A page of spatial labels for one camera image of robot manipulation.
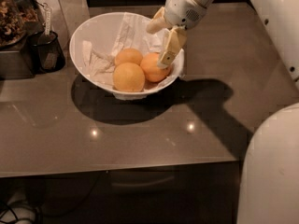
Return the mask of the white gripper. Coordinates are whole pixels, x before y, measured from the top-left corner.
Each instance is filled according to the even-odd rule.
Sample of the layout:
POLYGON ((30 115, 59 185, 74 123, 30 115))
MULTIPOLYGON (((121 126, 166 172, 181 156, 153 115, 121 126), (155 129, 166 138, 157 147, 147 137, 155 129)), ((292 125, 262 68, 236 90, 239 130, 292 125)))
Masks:
POLYGON ((186 30, 195 27, 205 15, 206 8, 195 0, 166 0, 146 27, 149 34, 173 27, 164 33, 157 62, 159 68, 166 69, 172 64, 187 41, 186 30))

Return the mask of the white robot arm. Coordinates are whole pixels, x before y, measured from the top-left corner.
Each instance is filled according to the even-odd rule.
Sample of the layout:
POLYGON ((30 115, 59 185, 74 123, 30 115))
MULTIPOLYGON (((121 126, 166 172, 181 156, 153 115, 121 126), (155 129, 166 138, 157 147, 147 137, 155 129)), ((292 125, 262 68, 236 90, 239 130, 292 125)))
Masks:
MULTIPOLYGON (((147 26, 166 28, 157 65, 166 68, 214 0, 166 0, 147 26)), ((299 0, 250 0, 267 32, 277 64, 298 89, 299 0)), ((271 104, 265 92, 250 96, 263 121, 250 139, 240 179, 235 224, 299 224, 299 105, 271 104)))

